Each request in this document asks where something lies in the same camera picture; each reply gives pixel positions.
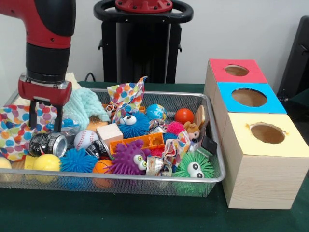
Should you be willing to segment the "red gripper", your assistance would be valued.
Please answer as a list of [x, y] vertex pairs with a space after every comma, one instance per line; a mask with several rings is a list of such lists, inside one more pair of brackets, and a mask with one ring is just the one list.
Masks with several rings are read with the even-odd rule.
[[25, 73], [18, 80], [18, 93], [21, 98], [30, 100], [29, 127], [37, 126], [37, 102], [45, 102], [56, 106], [57, 117], [54, 121], [54, 132], [61, 132], [63, 106], [68, 102], [72, 92], [72, 83], [64, 81], [61, 84], [44, 84], [30, 80]]

